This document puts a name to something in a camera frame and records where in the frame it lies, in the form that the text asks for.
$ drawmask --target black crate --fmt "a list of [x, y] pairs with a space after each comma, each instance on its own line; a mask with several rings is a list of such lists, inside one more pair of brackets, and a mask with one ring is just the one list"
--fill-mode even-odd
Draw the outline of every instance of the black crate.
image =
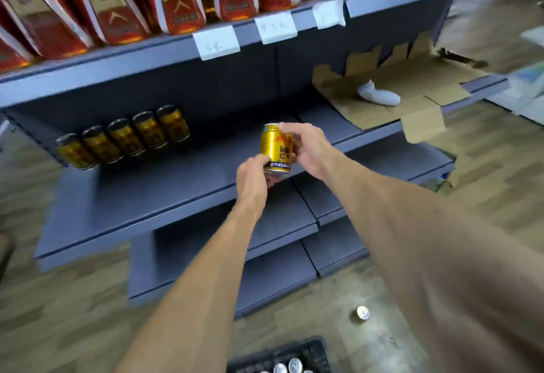
[[227, 373], [272, 373], [274, 366], [283, 363], [288, 366], [292, 358], [303, 363], [303, 370], [313, 373], [331, 373], [332, 366], [325, 341], [321, 336], [312, 336], [298, 342], [285, 344], [275, 349], [262, 350], [252, 355], [228, 362]]

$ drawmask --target handwritten label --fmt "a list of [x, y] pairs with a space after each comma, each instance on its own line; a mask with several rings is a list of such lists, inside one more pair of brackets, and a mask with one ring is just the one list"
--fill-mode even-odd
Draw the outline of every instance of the handwritten label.
[[264, 45], [294, 38], [299, 34], [291, 12], [259, 16], [255, 18], [255, 24], [257, 24]]
[[312, 7], [317, 29], [326, 29], [335, 25], [345, 26], [344, 0], [319, 2]]
[[193, 38], [202, 60], [240, 52], [240, 44], [232, 25], [195, 32]]

